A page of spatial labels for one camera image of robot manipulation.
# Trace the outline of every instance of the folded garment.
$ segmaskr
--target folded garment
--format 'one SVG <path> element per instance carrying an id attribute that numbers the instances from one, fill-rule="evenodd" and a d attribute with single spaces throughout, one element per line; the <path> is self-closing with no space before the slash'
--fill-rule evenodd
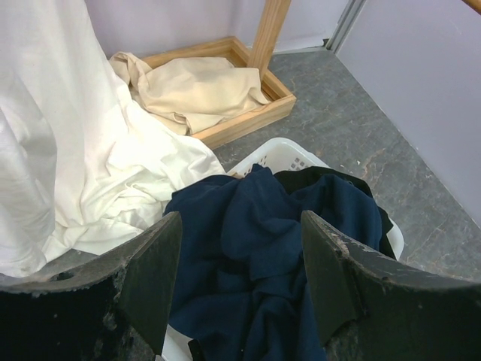
<path id="1" fill-rule="evenodd" d="M 183 240 L 169 323 L 200 341 L 207 361 L 320 361 L 304 270 L 301 213 L 311 210 L 378 249 L 375 201 L 335 175 L 290 195 L 259 165 L 173 195 Z"/>
<path id="2" fill-rule="evenodd" d="M 269 103 L 259 70 L 226 58 L 178 58 L 151 69 L 131 53 L 110 58 L 142 108 L 180 135 L 195 134 Z"/>
<path id="3" fill-rule="evenodd" d="M 341 171 L 336 171 L 332 168 L 308 167 L 300 171 L 279 171 L 274 175 L 274 177 L 283 185 L 287 194 L 292 194 L 296 190 L 312 186 L 313 184 L 317 183 L 317 181 L 323 175 L 327 174 L 337 175 L 339 178 L 351 183 L 358 190 L 361 190 L 366 196 L 373 198 L 371 188 L 369 188 L 368 184 L 362 179 L 345 174 Z M 384 211 L 381 207 L 378 208 L 383 225 L 383 236 L 381 237 L 379 251 L 384 255 L 395 259 L 396 257 L 392 251 L 392 247 L 387 236 L 393 225 L 386 211 Z"/>
<path id="4" fill-rule="evenodd" d="M 223 173 L 132 101 L 83 0 L 7 0 L 0 23 L 1 273 L 107 252 L 159 220 L 173 191 Z"/>

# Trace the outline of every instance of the navy blue cloth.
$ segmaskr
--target navy blue cloth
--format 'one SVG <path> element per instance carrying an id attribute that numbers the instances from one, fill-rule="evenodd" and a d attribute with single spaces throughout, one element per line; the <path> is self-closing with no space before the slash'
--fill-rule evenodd
<path id="1" fill-rule="evenodd" d="M 335 175 L 288 195 L 271 170 L 217 175 L 173 194 L 183 239 L 169 323 L 207 361 L 323 361 L 304 270 L 301 213 L 374 249 L 375 201 Z"/>

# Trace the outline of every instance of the wall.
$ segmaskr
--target wall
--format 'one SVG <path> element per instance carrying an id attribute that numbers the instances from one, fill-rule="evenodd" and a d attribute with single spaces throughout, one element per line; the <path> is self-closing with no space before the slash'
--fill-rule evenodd
<path id="1" fill-rule="evenodd" d="M 322 45 L 348 0 L 292 0 L 278 50 Z M 259 0 L 86 0 L 95 34 L 111 56 L 138 56 L 236 35 L 251 44 L 264 6 Z"/>
<path id="2" fill-rule="evenodd" d="M 480 34 L 461 0 L 367 0 L 337 53 L 478 225 Z"/>

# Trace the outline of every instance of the gray floor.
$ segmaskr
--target gray floor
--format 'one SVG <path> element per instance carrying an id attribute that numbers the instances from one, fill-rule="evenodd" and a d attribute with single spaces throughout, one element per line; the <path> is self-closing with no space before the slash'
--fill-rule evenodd
<path id="1" fill-rule="evenodd" d="M 366 180 L 401 227 L 401 260 L 481 281 L 481 230 L 336 56 L 275 56 L 273 73 L 297 96 L 292 114 L 216 151 L 229 170 L 273 137 L 290 138 L 332 168 Z"/>

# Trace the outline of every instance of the cream fabric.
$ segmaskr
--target cream fabric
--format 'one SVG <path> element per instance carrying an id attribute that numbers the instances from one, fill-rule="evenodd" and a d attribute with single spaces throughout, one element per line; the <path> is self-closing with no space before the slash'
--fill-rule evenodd
<path id="1" fill-rule="evenodd" d="M 4 0 L 0 29 L 0 273 L 107 252 L 159 220 L 172 192 L 224 173 L 132 101 L 83 0 Z"/>
<path id="2" fill-rule="evenodd" d="M 269 103 L 259 70 L 225 58 L 179 58 L 151 69 L 130 53 L 110 59 L 133 98 L 177 134 L 195 134 Z"/>

